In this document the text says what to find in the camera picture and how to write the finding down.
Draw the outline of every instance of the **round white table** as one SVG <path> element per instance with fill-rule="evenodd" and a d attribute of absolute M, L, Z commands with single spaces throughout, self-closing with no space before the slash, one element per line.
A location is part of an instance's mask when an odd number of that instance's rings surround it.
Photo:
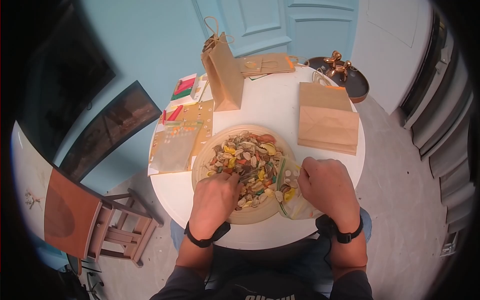
<path fill-rule="evenodd" d="M 365 159 L 365 135 L 361 120 L 356 156 L 297 145 L 299 83 L 312 82 L 314 70 L 310 67 L 296 68 L 296 72 L 271 74 L 254 81 L 245 79 L 241 109 L 215 112 L 213 134 L 234 125 L 265 126 L 290 144 L 298 163 L 307 156 L 340 160 L 347 167 L 353 186 L 356 187 Z M 351 105 L 353 111 L 357 111 L 353 104 Z M 183 228 L 192 211 L 191 177 L 192 172 L 150 176 L 160 203 L 172 219 Z M 269 249 L 301 240 L 316 230 L 314 219 L 290 220 L 275 214 L 260 223 L 231 225 L 230 231 L 215 244 L 242 250 Z"/>

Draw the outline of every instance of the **twine handle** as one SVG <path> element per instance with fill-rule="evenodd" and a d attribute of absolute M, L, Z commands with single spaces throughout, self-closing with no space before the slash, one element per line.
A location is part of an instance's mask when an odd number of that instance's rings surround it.
<path fill-rule="evenodd" d="M 295 64 L 299 64 L 299 59 L 305 59 L 305 63 L 303 64 L 305 67 L 308 67 L 310 66 L 310 61 L 306 58 L 306 57 L 303 57 L 303 56 L 295 56 L 295 55 L 289 55 L 288 56 L 289 59 L 294 59 L 294 63 Z"/>
<path fill-rule="evenodd" d="M 326 86 L 331 86 L 332 85 L 328 80 L 325 79 L 324 71 L 322 70 L 322 68 L 318 68 L 317 70 L 313 71 L 313 73 L 312 73 L 312 82 L 315 82 L 315 83 L 319 84 L 320 80 L 323 80 L 325 82 Z"/>
<path fill-rule="evenodd" d="M 215 20 L 215 26 L 216 26 L 216 31 L 213 30 L 207 23 L 207 19 L 210 18 L 210 19 L 214 19 Z M 215 17 L 212 17 L 212 16 L 207 16 L 207 17 L 204 17 L 204 22 L 205 22 L 205 25 L 208 27 L 208 29 L 210 29 L 210 31 L 213 32 L 213 37 L 209 38 L 208 40 L 211 40 L 210 43 L 208 43 L 204 48 L 209 48 L 210 45 L 212 45 L 212 43 L 214 43 L 215 45 L 220 42 L 220 43 L 225 43 L 225 44 L 230 44 L 230 43 L 233 43 L 235 41 L 235 38 L 231 35 L 225 35 L 225 39 L 227 39 L 227 36 L 231 37 L 232 40 L 230 42 L 226 41 L 221 41 L 220 38 L 218 37 L 218 20 L 215 18 Z"/>
<path fill-rule="evenodd" d="M 275 66 L 270 66 L 270 67 L 267 67 L 267 66 L 264 66 L 263 64 L 266 63 L 266 62 L 276 62 L 276 65 Z M 276 60 L 266 60 L 266 61 L 262 61 L 262 68 L 276 68 L 278 67 L 278 61 Z"/>

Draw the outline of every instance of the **hand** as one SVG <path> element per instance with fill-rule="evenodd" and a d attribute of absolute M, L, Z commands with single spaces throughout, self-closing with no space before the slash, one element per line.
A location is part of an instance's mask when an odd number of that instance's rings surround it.
<path fill-rule="evenodd" d="M 300 190 L 316 209 L 331 217 L 342 233 L 360 223 L 360 205 L 347 168 L 335 159 L 307 157 L 298 178 Z"/>
<path fill-rule="evenodd" d="M 212 237 L 237 206 L 243 183 L 238 174 L 219 173 L 197 183 L 189 227 L 197 240 Z"/>

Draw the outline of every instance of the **wrist strap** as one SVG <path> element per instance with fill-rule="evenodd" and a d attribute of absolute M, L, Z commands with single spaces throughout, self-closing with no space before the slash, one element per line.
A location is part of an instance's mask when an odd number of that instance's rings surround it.
<path fill-rule="evenodd" d="M 348 244 L 352 241 L 352 239 L 356 238 L 360 235 L 363 229 L 363 220 L 360 216 L 360 224 L 358 229 L 352 233 L 341 233 L 338 230 L 337 225 L 335 222 L 327 215 L 322 215 L 315 220 L 315 224 L 318 229 L 318 233 L 320 236 L 327 237 L 331 239 L 334 235 L 336 235 L 336 240 L 342 244 Z"/>
<path fill-rule="evenodd" d="M 210 247 L 210 245 L 214 241 L 218 241 L 221 237 L 223 237 L 228 231 L 230 231 L 230 223 L 223 222 L 223 224 L 220 225 L 217 230 L 215 230 L 215 233 L 211 238 L 209 238 L 208 240 L 197 240 L 190 232 L 189 222 L 187 222 L 187 226 L 185 227 L 185 231 L 183 232 L 183 234 L 186 234 L 188 239 L 198 247 L 207 248 Z"/>
<path fill-rule="evenodd" d="M 352 232 L 352 233 L 341 233 L 340 231 L 338 231 L 338 227 L 336 226 L 335 223 L 334 223 L 334 228 L 335 228 L 336 240 L 339 243 L 348 244 L 352 241 L 352 239 L 354 239 L 354 238 L 356 238 L 357 236 L 360 235 L 360 233 L 363 229 L 363 221 L 362 221 L 361 216 L 360 216 L 359 227 L 355 232 Z"/>

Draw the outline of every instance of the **red marker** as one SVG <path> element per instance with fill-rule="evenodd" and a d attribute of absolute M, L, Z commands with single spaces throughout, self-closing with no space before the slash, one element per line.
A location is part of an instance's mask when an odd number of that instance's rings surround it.
<path fill-rule="evenodd" d="M 177 109 L 170 115 L 167 121 L 174 121 L 177 118 L 177 116 L 180 114 L 182 109 L 183 109 L 183 105 L 179 105 Z"/>

